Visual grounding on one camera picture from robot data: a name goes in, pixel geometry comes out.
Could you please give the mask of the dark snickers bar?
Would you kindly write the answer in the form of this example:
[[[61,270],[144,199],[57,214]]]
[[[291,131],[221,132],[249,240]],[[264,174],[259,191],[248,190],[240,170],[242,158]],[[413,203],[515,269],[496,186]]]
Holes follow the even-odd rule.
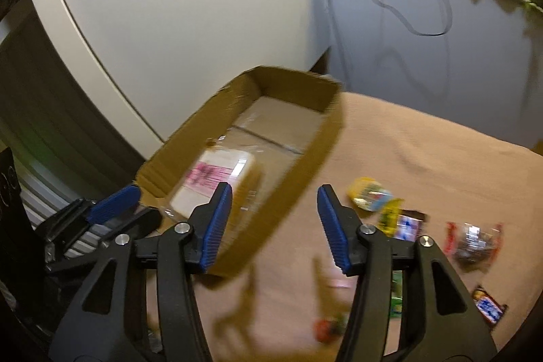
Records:
[[[422,234],[427,215],[418,210],[402,209],[397,218],[393,237],[398,240],[414,243]]]

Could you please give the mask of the small snickers bar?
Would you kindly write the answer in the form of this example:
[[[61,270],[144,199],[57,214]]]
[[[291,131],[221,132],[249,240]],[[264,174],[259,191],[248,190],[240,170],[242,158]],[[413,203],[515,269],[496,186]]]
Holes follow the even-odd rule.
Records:
[[[495,328],[500,323],[500,320],[503,319],[504,314],[508,310],[506,304],[500,304],[495,301],[495,298],[490,296],[490,293],[481,285],[477,285],[473,289],[471,298],[490,329]]]

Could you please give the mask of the yellow green snack packet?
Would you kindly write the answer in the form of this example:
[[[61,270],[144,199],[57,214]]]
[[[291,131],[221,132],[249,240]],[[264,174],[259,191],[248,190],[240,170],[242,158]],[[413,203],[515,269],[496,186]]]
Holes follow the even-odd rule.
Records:
[[[395,235],[398,227],[398,217],[402,210],[403,199],[392,198],[389,200],[380,211],[380,217],[377,222],[377,228],[383,231],[388,237]]]

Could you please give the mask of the clear red-edged nut bag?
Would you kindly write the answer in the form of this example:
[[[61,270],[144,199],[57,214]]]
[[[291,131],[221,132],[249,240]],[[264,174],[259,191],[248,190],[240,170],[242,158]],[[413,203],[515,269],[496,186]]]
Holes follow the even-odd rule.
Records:
[[[503,246],[503,224],[448,222],[445,255],[463,272],[486,272]]]

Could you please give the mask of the yellow jelly cup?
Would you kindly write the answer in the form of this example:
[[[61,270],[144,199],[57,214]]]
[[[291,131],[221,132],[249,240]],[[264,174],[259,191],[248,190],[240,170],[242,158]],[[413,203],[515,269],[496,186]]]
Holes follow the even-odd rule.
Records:
[[[378,212],[393,199],[390,191],[370,177],[356,178],[347,189],[347,196],[359,209]]]

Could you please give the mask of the pink printed plastic bag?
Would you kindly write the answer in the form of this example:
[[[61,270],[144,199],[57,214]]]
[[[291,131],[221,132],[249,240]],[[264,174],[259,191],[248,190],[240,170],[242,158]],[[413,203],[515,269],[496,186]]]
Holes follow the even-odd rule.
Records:
[[[225,182],[232,188],[230,217],[235,218],[257,189],[260,176],[260,165],[252,153],[206,149],[166,197],[164,209],[177,221],[190,218],[193,210],[207,204],[219,184]]]

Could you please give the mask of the brown cardboard box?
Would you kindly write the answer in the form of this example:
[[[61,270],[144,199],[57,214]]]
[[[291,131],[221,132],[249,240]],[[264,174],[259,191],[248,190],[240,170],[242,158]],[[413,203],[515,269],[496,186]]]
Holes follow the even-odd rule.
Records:
[[[231,278],[303,195],[343,124],[342,87],[312,72],[259,66],[232,79],[136,174],[141,203],[185,221],[216,187],[232,208],[209,272]]]

